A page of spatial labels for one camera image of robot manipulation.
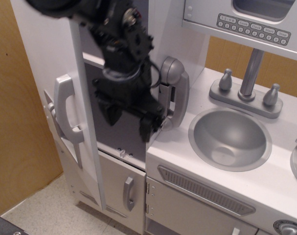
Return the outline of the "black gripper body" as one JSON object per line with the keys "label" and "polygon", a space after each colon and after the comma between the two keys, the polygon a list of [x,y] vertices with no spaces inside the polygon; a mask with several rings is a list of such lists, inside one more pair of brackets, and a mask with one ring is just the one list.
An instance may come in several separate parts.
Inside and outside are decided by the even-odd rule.
{"label": "black gripper body", "polygon": [[160,84],[161,75],[157,82],[152,84],[151,68],[160,72],[152,61],[144,61],[133,74],[114,71],[105,62],[102,70],[104,78],[96,78],[92,82],[98,101],[114,103],[122,111],[139,118],[144,115],[163,115],[164,107],[150,93],[152,88]]}

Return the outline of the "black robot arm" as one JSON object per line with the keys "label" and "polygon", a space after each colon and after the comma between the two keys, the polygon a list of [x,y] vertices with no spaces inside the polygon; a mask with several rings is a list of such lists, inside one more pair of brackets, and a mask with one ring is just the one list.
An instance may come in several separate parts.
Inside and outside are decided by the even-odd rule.
{"label": "black robot arm", "polygon": [[148,142],[164,121],[164,107],[151,95],[153,38],[131,0],[31,0],[29,5],[53,18],[69,18],[88,28],[104,59],[103,77],[93,80],[99,108],[109,125],[123,112],[139,118]]}

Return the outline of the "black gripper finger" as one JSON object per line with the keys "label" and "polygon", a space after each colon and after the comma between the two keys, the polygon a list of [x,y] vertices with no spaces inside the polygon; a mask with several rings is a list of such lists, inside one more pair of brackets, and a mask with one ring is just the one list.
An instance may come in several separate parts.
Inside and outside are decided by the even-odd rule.
{"label": "black gripper finger", "polygon": [[161,129],[164,116],[144,115],[140,119],[139,133],[143,142],[149,142],[151,136]]}
{"label": "black gripper finger", "polygon": [[105,121],[110,126],[114,126],[122,116],[122,109],[114,103],[106,102],[104,100],[100,100],[98,105]]}

